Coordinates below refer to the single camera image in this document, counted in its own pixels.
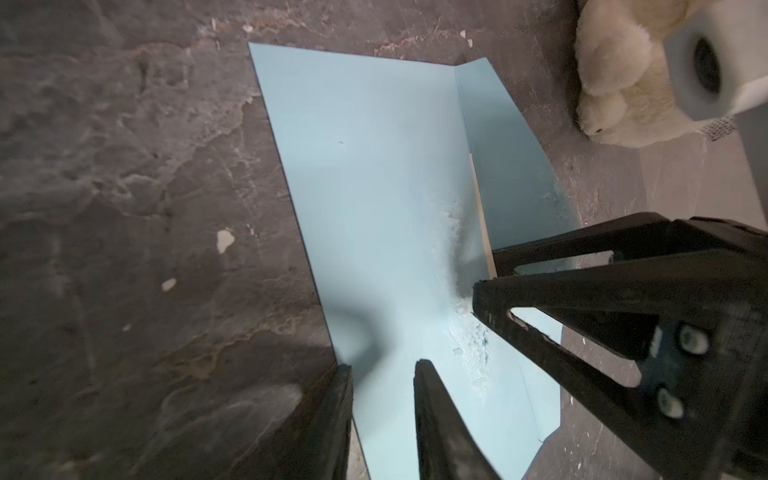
stuffed animal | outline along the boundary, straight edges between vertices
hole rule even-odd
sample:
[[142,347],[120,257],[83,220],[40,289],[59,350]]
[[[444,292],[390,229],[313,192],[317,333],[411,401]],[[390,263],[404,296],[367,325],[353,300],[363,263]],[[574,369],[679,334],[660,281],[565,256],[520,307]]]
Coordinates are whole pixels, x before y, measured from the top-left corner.
[[576,30],[582,131],[602,144],[643,147],[695,131],[675,105],[664,37],[702,0],[587,0]]

plush paw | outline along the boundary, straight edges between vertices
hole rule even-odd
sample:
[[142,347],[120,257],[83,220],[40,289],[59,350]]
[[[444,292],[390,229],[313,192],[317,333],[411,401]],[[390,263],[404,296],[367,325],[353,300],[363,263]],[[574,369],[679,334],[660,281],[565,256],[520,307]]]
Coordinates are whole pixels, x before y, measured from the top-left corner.
[[635,84],[651,61],[650,36],[620,2],[589,0],[576,30],[581,87],[594,96]]
[[601,97],[582,91],[576,113],[581,131],[591,137],[616,126],[627,113],[627,102],[618,91]]

screw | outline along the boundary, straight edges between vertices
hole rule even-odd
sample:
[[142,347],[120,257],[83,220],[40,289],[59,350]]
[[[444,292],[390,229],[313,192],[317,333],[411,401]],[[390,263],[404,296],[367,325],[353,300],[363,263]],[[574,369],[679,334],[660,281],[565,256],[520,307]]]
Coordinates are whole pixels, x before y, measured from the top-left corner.
[[683,403],[676,396],[669,393],[669,390],[661,387],[656,394],[656,400],[659,404],[659,410],[671,419],[682,419],[685,408]]
[[680,348],[694,355],[703,355],[710,349],[710,339],[706,333],[690,325],[683,325],[680,335]]

dark stone floor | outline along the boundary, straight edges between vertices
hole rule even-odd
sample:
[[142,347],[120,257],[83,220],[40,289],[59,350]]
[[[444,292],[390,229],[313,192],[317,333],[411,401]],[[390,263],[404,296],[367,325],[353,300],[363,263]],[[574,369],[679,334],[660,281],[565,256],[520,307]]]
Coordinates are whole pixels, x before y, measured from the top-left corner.
[[[577,16],[570,0],[0,3],[0,478],[225,478],[333,364],[247,41],[488,57],[582,223],[645,209],[638,153],[573,125]],[[529,478],[657,477],[567,393],[562,412]]]

gray cylindrical object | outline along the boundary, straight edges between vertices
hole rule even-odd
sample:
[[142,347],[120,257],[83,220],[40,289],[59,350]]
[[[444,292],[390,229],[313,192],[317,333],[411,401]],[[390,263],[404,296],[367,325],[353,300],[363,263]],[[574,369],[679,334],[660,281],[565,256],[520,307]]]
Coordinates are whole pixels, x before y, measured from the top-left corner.
[[664,39],[677,106],[693,120],[768,101],[768,0],[719,0]]

